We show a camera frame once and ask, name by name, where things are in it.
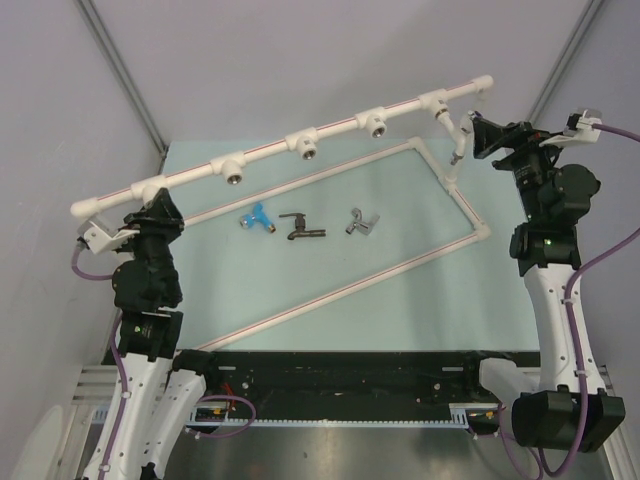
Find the white faucet blue cap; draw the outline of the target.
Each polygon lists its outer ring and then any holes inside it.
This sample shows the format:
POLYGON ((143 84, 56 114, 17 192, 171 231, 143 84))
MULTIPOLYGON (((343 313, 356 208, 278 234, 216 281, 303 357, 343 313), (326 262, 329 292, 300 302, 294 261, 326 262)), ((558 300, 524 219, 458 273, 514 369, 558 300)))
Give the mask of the white faucet blue cap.
POLYGON ((468 111, 461 117, 458 125, 455 125, 447 109, 438 111, 435 119, 445 128, 452 141, 454 150, 451 154, 450 165, 455 166, 466 154, 467 141, 473 132, 473 120, 479 115, 475 110, 468 111))

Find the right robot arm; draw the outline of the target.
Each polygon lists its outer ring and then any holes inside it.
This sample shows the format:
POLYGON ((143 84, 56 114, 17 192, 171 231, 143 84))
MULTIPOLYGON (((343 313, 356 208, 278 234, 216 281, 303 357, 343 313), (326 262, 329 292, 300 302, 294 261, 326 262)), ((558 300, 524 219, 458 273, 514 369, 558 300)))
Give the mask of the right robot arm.
POLYGON ((594 452, 626 415, 622 398, 607 393, 593 360, 575 276, 582 265, 577 224, 601 183, 588 168, 560 166, 557 159, 568 146, 595 142, 591 127, 599 120, 575 113, 561 133, 528 122, 501 126, 480 114, 471 121, 475 158, 507 150, 492 165, 512 173, 526 215, 512 234, 509 254, 534 309, 540 372, 533 380, 511 360, 487 358, 463 373, 462 391, 473 401, 491 394, 501 401, 521 446, 594 452))

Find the white PVC pipe frame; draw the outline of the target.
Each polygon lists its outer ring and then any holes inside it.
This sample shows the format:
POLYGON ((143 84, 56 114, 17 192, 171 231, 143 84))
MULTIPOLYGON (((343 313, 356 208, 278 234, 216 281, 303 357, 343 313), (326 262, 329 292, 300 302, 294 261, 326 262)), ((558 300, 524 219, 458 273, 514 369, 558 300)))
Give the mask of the white PVC pipe frame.
MULTIPOLYGON (((493 85, 493 78, 489 75, 483 75, 455 87, 427 92, 410 100, 390 106, 379 106, 365 110, 354 114, 347 119, 339 120, 320 127, 309 127, 291 133, 280 140, 265 145, 215 157, 203 164, 190 167, 180 172, 169 175, 158 174, 135 182, 124 189, 107 195, 76 201, 71 205, 70 213, 75 218, 85 221, 93 216, 99 216, 99 214, 111 208, 131 201, 148 201, 160 188, 167 188, 170 190, 210 176, 221 176, 227 183, 236 185, 242 178, 244 168, 252 163, 278 154, 283 154, 285 152, 295 152, 301 159, 311 160, 315 158, 318 153, 317 146, 320 141, 355 130, 364 130, 370 137, 380 138, 386 133, 387 122, 390 119, 416 111, 426 111, 435 119, 435 115, 438 111, 442 109, 447 109, 449 111, 449 101, 467 95, 475 95, 478 100, 484 100, 487 91, 489 91, 493 85)), ((471 234, 439 247, 431 252, 424 253, 413 259, 404 261, 379 273, 373 274, 361 281, 352 283, 332 293, 294 307, 288 311, 284 311, 267 319, 261 320, 233 333, 223 335, 217 339, 210 340, 202 345, 202 350, 219 350, 268 328, 272 328, 276 325, 333 303, 341 298, 353 295, 385 280, 394 278, 402 273, 408 272, 418 266, 441 258, 447 254, 451 254, 466 246, 486 240, 491 234, 489 225, 474 210, 456 184, 457 174, 462 165, 462 160, 460 160, 455 166, 451 166, 449 170, 443 169, 428 150, 425 142, 419 137, 412 137, 401 144, 380 150, 373 154, 368 154, 360 159, 350 160, 340 165, 310 174, 306 177, 293 180, 289 183, 281 184, 262 193, 234 201, 227 206, 216 207, 210 211, 196 214, 188 218, 185 224, 187 226, 194 226, 243 207, 253 201, 266 200, 278 194, 293 191, 297 188, 310 185, 320 180, 324 180, 407 150, 416 151, 426 162, 441 187, 451 197, 454 203, 461 210, 461 213, 470 222, 473 228, 471 234)))

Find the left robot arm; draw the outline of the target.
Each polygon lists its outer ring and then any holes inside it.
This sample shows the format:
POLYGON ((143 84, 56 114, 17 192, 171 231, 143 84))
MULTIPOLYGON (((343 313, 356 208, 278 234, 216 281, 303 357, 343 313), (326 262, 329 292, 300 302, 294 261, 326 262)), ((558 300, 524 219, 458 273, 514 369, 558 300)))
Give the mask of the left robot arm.
POLYGON ((221 387, 220 374, 206 365, 174 365, 183 294, 170 245, 184 218, 168 189, 158 189, 124 222, 134 234, 121 250, 131 257, 111 277, 120 311, 110 338, 118 378, 85 479, 163 478, 197 399, 221 387))

